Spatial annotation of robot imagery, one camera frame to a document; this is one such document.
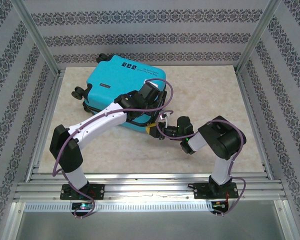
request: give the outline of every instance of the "purple cable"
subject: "purple cable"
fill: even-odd
[[[158,123],[159,123],[159,118],[160,118],[160,116],[161,116],[162,114],[164,114],[164,113],[171,113],[171,114],[173,114],[174,111],[172,111],[172,110],[165,110],[165,111],[160,112],[160,113],[159,113],[159,116],[157,117],[157,119],[156,119],[156,121],[155,121],[155,123],[156,123],[156,129],[158,129],[159,133],[160,133],[162,136],[164,136],[165,138],[170,139],[170,140],[180,140],[180,139],[190,138],[190,137],[193,137],[194,135],[196,135],[195,133],[192,133],[192,134],[189,134],[189,135],[186,135],[186,136],[177,136],[177,137],[173,137],[173,136],[168,136],[168,135],[164,134],[164,133],[161,131],[161,129],[160,129],[160,127],[159,127],[159,124],[158,124]]]
[[[244,146],[244,136],[242,135],[241,131],[235,126],[233,125],[231,122],[228,122],[228,121],[224,121],[224,120],[211,120],[211,121],[208,121],[206,124],[209,124],[209,123],[223,123],[223,124],[227,124],[231,127],[233,127],[237,133],[239,134],[239,137],[240,137],[240,147],[239,147],[239,150],[238,152],[234,155],[234,157],[232,158],[231,160],[231,163],[230,163],[230,166],[229,166],[229,170],[228,170],[228,175],[232,178],[232,179],[237,179],[237,180],[241,180],[243,181],[243,189],[238,197],[238,199],[234,202],[234,204],[230,207],[230,209],[226,212],[221,212],[221,211],[218,211],[218,210],[215,210],[216,212],[221,212],[221,213],[216,213],[216,215],[218,216],[224,216],[228,213],[230,213],[234,208],[235,206],[238,204],[239,200],[241,199],[242,195],[244,194],[245,190],[246,190],[246,180],[242,177],[234,177],[234,176],[231,176],[231,170],[232,170],[232,167],[234,166],[234,162],[236,160],[236,158],[238,157],[238,155],[240,154],[243,146]]]
[[[85,214],[84,216],[80,216],[79,218],[80,219],[83,219],[83,218],[86,218],[88,217],[89,215],[91,215],[95,209],[95,206],[96,206],[96,202],[95,200],[84,194],[83,192],[79,191],[75,186],[73,186],[73,184],[69,181],[69,179],[67,178],[65,172],[62,170],[62,168],[58,169],[57,170],[57,167],[58,167],[58,164],[59,164],[59,161],[60,161],[60,158],[61,158],[61,155],[62,153],[64,152],[67,144],[69,143],[69,141],[82,129],[84,129],[87,125],[93,123],[94,121],[104,117],[104,116],[108,116],[110,114],[115,114],[115,113],[120,113],[120,112],[143,112],[143,113],[148,113],[148,112],[156,112],[156,111],[160,111],[162,110],[163,108],[165,108],[172,100],[172,97],[174,95],[174,89],[172,87],[172,85],[165,79],[162,79],[162,78],[151,78],[151,79],[148,79],[146,81],[144,81],[144,83],[148,83],[148,82],[151,82],[151,81],[162,81],[162,82],[165,82],[169,87],[170,87],[170,90],[171,90],[171,94],[170,94],[170,97],[168,99],[168,101],[162,105],[161,107],[157,107],[157,108],[152,108],[152,109],[138,109],[138,108],[126,108],[126,109],[117,109],[117,110],[112,110],[112,111],[109,111],[109,112],[106,112],[106,113],[103,113],[99,116],[97,116],[96,118],[93,118],[91,119],[90,121],[87,121],[85,124],[83,124],[82,126],[80,126],[78,129],[76,129],[67,139],[66,141],[63,143],[60,151],[59,151],[59,154],[55,160],[55,164],[54,164],[54,167],[53,167],[53,171],[52,171],[52,176],[55,177],[57,175],[57,173],[59,173],[60,171],[62,171],[62,174],[64,176],[64,178],[67,180],[67,182],[69,183],[70,187],[75,190],[78,194],[88,198],[91,200],[91,203],[93,205],[92,209],[87,213]],[[74,211],[74,217],[77,218],[78,216],[76,215],[76,212],[77,210]]]

